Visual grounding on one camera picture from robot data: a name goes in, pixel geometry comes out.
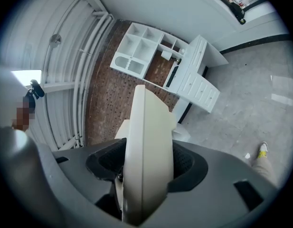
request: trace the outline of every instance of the white wall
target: white wall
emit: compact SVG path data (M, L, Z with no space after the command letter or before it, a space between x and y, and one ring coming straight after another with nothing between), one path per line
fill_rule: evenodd
M159 27L188 42L200 34L218 50L288 33L278 14L269 5L259 5L248 11L247 23L240 25L220 0L101 1L116 18Z

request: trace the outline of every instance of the bright light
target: bright light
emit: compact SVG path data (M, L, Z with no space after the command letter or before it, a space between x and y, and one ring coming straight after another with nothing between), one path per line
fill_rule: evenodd
M42 70L20 70L11 72L24 86L30 86L31 79L37 80L39 84L41 83Z

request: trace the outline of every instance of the brown brick floor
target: brown brick floor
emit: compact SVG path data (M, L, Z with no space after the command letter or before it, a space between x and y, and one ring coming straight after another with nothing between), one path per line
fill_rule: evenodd
M114 139L124 119L130 118L132 98L137 85L145 85L170 109L178 97L133 76L110 68L110 63L131 21L118 20L110 32L95 64L87 98L85 136L87 145ZM145 79L160 86L173 64L157 51Z

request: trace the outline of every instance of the corrugated metal wall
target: corrugated metal wall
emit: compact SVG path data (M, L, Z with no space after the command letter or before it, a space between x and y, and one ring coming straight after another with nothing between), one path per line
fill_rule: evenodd
M23 1L5 29L0 64L11 70L40 69L42 84L74 82L81 55L88 53L82 52L82 48L104 14L95 15L94 11L86 0ZM61 44L56 48L49 45L54 34L61 36ZM92 67L94 61L95 57L85 66ZM88 84L89 77L86 78L83 79ZM53 151L74 146L77 127L73 121L73 99L73 89L58 87L38 99L36 118L28 134L36 142L48 144Z

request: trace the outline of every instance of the yellow shoelace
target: yellow shoelace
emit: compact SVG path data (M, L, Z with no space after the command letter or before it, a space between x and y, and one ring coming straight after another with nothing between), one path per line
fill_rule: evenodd
M259 151L258 158L266 157L266 151Z

